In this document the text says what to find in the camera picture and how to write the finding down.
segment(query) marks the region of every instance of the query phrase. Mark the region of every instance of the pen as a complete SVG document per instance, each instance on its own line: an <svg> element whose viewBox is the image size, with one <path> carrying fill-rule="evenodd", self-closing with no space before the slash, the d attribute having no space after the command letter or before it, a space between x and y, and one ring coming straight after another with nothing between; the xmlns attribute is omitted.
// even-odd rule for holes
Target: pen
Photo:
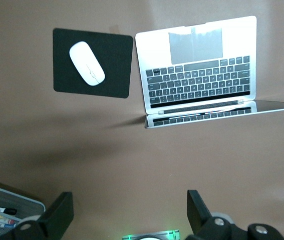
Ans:
<svg viewBox="0 0 284 240"><path fill-rule="evenodd" d="M0 207L0 212L5 213L8 215L16 215L17 210L14 208L5 208L5 207Z"/></svg>

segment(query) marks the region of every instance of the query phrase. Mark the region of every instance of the black clamp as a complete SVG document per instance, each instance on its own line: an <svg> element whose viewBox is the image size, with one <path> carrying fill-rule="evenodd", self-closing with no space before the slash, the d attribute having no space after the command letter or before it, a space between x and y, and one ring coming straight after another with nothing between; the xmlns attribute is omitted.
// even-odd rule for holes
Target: black clamp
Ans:
<svg viewBox="0 0 284 240"><path fill-rule="evenodd" d="M197 190L187 191L187 217L194 235L186 240L284 240L269 225L254 223L244 231L222 217L212 216Z"/></svg>

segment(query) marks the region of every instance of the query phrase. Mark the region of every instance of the laptop hinge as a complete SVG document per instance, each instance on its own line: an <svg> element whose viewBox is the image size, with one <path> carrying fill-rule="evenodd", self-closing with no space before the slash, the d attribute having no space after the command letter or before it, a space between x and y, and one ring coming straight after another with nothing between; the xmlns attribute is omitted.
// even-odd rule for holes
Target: laptop hinge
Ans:
<svg viewBox="0 0 284 240"><path fill-rule="evenodd" d="M171 110L162 110L162 111L158 111L158 114L163 115L163 114L196 111L196 110L213 109L213 108L239 105L243 103L244 103L244 100L241 99L241 100L236 100L236 101L226 101L226 102L206 104L206 105L200 105L200 106L190 106L190 107L183 107L183 108L177 108L177 109L171 109Z"/></svg>

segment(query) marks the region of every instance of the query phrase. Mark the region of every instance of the laptop keyboard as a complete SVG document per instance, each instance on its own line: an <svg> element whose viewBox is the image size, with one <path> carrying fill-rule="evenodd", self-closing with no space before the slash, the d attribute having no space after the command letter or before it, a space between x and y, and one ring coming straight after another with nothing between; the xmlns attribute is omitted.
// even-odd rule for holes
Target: laptop keyboard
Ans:
<svg viewBox="0 0 284 240"><path fill-rule="evenodd" d="M150 103L249 94L249 62L249 56L239 56L147 70Z"/></svg>

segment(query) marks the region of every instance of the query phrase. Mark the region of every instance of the pen holder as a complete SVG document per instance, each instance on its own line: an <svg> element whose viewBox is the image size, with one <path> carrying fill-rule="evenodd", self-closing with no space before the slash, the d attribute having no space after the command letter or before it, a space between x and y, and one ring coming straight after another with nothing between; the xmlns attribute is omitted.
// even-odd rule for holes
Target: pen holder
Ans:
<svg viewBox="0 0 284 240"><path fill-rule="evenodd" d="M8 190L0 184L0 235L9 232L22 219L41 215L45 206L40 201Z"/></svg>

